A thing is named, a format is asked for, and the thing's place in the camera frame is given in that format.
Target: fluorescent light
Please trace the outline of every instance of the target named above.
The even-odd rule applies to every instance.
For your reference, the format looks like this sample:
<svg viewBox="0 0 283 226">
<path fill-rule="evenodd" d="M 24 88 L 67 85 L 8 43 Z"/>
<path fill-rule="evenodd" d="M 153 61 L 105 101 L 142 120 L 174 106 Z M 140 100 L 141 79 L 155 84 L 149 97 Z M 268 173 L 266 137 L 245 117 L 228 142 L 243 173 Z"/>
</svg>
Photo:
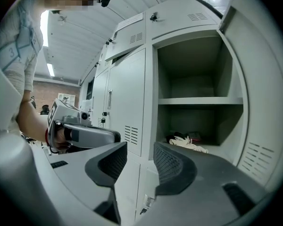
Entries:
<svg viewBox="0 0 283 226">
<path fill-rule="evenodd" d="M 55 76 L 55 74 L 53 72 L 52 64 L 47 64 L 47 68 L 48 68 L 50 76 Z"/>
<path fill-rule="evenodd" d="M 48 37 L 47 37 L 47 24 L 48 24 L 48 11 L 41 14 L 40 29 L 43 34 L 43 46 L 48 47 Z"/>
</svg>

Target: ventilation slot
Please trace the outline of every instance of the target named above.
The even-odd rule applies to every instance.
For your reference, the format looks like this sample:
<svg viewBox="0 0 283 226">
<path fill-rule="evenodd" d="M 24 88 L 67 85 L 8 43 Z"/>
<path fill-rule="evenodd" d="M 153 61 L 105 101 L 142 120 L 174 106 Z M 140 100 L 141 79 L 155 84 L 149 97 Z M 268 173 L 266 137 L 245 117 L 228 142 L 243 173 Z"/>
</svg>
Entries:
<svg viewBox="0 0 283 226">
<path fill-rule="evenodd" d="M 206 20 L 206 19 L 208 19 L 203 13 L 196 13 L 196 16 L 197 16 L 200 20 Z"/>
<path fill-rule="evenodd" d="M 274 150 L 250 142 L 241 158 L 242 170 L 262 183 L 268 180 Z"/>
<path fill-rule="evenodd" d="M 203 13 L 188 14 L 188 17 L 189 17 L 192 21 L 206 20 L 206 19 L 208 19 Z"/>
<path fill-rule="evenodd" d="M 102 118 L 98 118 L 98 127 L 103 127 Z"/>
<path fill-rule="evenodd" d="M 136 35 L 136 41 L 138 41 L 138 40 L 142 40 L 142 33 L 138 33 Z"/>
<path fill-rule="evenodd" d="M 124 139 L 137 145 L 138 142 L 138 129 L 130 126 L 125 126 Z"/>
<path fill-rule="evenodd" d="M 240 216 L 246 214 L 255 206 L 253 201 L 236 183 L 227 183 L 223 185 L 222 188 L 232 201 Z"/>
<path fill-rule="evenodd" d="M 65 166 L 67 164 L 68 163 L 66 161 L 58 161 L 58 162 L 51 163 L 51 166 L 52 166 L 52 168 L 59 168 L 59 167 Z"/>
<path fill-rule="evenodd" d="M 188 14 L 188 17 L 189 17 L 192 21 L 199 20 L 195 14 Z"/>
<path fill-rule="evenodd" d="M 136 35 L 132 35 L 130 38 L 130 43 L 134 43 L 136 40 Z"/>
</svg>

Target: cabinet door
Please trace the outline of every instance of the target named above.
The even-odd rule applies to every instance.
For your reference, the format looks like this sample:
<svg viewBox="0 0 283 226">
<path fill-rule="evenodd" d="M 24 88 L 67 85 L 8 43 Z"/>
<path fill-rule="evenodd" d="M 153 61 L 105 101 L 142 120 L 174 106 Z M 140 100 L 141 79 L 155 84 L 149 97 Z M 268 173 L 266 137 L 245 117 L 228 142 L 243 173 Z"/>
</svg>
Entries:
<svg viewBox="0 0 283 226">
<path fill-rule="evenodd" d="M 115 183 L 118 211 L 124 226 L 131 226 L 135 222 L 139 176 L 140 164 L 128 158 Z"/>
<path fill-rule="evenodd" d="M 92 125 L 103 127 L 101 119 L 104 112 L 105 95 L 107 89 L 107 78 L 109 71 L 102 73 L 94 80 L 92 92 Z"/>
<path fill-rule="evenodd" d="M 111 38 L 113 42 L 108 45 L 105 57 L 106 61 L 129 53 L 145 43 L 145 13 L 143 13 L 143 17 L 141 21 L 131 24 L 113 34 Z"/>
<path fill-rule="evenodd" d="M 142 148 L 145 84 L 145 49 L 119 60 L 110 70 L 107 98 L 108 128 L 121 134 L 128 150 L 138 156 Z"/>
<path fill-rule="evenodd" d="M 247 88 L 250 116 L 238 168 L 274 189 L 283 175 L 283 38 L 260 0 L 233 0 L 221 24 Z"/>
<path fill-rule="evenodd" d="M 168 0 L 160 3 L 146 11 L 147 34 L 153 40 L 180 29 L 216 24 L 203 8 L 195 0 Z M 155 22 L 150 20 L 154 13 L 157 14 Z"/>
<path fill-rule="evenodd" d="M 105 56 L 106 56 L 106 53 L 107 53 L 107 49 L 108 49 L 108 45 L 105 44 L 103 49 L 102 49 L 102 52 L 100 54 L 99 64 L 98 64 L 98 66 L 96 68 L 95 77 L 98 77 L 110 65 L 110 62 L 105 61 Z"/>
</svg>

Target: brick wall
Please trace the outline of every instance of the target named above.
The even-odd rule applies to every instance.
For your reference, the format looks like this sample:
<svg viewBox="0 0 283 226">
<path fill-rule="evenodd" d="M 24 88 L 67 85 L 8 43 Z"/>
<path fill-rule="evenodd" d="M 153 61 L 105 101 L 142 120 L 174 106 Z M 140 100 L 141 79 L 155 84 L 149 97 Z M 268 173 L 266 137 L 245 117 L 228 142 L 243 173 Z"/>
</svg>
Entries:
<svg viewBox="0 0 283 226">
<path fill-rule="evenodd" d="M 34 96 L 36 102 L 37 112 L 41 112 L 43 105 L 49 105 L 50 109 L 59 93 L 75 95 L 75 107 L 78 107 L 80 96 L 79 87 L 34 81 L 32 96 Z"/>
</svg>

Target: wrist strap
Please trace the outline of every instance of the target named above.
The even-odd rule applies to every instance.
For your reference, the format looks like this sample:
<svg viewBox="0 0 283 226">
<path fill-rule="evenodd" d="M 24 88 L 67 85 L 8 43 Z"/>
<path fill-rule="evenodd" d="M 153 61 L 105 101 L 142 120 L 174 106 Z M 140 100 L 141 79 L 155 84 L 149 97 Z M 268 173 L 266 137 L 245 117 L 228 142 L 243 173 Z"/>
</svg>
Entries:
<svg viewBox="0 0 283 226">
<path fill-rule="evenodd" d="M 47 146 L 50 146 L 48 143 L 48 128 L 46 129 L 46 132 L 45 132 L 45 141 L 46 141 Z"/>
<path fill-rule="evenodd" d="M 71 141 L 71 136 L 70 136 L 70 133 L 71 133 L 71 129 L 69 128 L 64 128 L 64 136 L 65 136 L 65 139 L 66 141 Z"/>
</svg>

